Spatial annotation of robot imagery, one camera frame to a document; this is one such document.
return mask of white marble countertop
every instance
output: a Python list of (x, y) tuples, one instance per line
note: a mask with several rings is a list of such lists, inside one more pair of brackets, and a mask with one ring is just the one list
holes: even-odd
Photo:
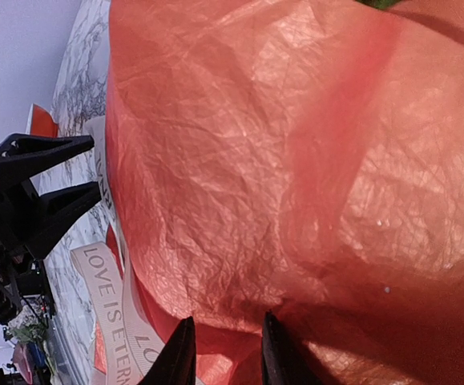
[[(109, 62), (109, 0), (83, 0), (59, 72), (51, 114), (59, 123), (59, 136), (82, 135), (83, 124), (105, 115)], [(93, 153), (88, 152), (44, 172), (40, 193), (96, 180)], [(57, 328), (71, 355), (73, 371), (90, 383), (93, 367), (91, 344), (95, 338), (95, 312), (86, 284), (70, 260), (70, 250), (104, 241), (107, 220), (97, 205), (66, 234), (46, 259), (54, 300)]]

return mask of green object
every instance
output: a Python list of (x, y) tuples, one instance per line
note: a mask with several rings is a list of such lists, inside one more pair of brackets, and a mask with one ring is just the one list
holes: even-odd
[(379, 10), (386, 10), (387, 8), (394, 6), (401, 0), (357, 0), (357, 1), (367, 6), (378, 8)]

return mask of white wall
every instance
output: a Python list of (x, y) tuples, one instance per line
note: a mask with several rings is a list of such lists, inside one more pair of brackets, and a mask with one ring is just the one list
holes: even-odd
[(50, 109), (81, 0), (0, 0), (0, 141), (24, 132), (31, 103)]

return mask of marble surface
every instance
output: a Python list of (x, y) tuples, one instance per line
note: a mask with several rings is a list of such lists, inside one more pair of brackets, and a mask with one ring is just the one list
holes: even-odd
[[(108, 0), (83, 0), (59, 72), (51, 114), (60, 136), (83, 135), (83, 124), (105, 114), (109, 61)], [(87, 152), (40, 176), (40, 193), (96, 180), (93, 152)], [(46, 260), (58, 315), (57, 338), (71, 356), (71, 380), (90, 383), (95, 312), (84, 280), (70, 260), (70, 250), (104, 241), (107, 220), (97, 205), (73, 226)]]

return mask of wrapping paper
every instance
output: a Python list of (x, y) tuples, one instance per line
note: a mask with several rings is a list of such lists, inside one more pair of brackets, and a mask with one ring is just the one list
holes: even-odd
[(151, 324), (260, 383), (464, 383), (464, 4), (114, 0), (112, 196)]

